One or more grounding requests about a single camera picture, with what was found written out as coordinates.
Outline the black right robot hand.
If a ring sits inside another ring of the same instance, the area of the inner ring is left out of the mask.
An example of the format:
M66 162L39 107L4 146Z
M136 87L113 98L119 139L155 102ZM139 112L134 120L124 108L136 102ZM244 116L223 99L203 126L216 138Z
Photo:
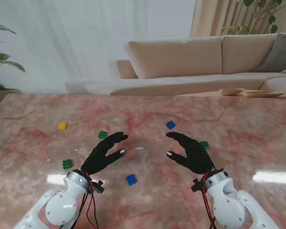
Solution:
M179 132L169 132L166 136L177 141L186 153L186 157L184 157L173 151L167 151L167 157L195 174L202 175L215 169L213 161L201 143Z

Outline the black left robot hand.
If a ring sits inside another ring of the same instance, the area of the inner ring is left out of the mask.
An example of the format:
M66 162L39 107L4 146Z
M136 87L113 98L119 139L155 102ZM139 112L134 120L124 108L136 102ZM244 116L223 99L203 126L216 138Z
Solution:
M108 151L114 147L115 144L120 143L128 138L123 132L116 132L106 139L100 141L98 145L91 151L89 156L81 166L81 171L88 175L93 175L105 169L108 165L120 159L126 154L125 149L120 149L108 156Z

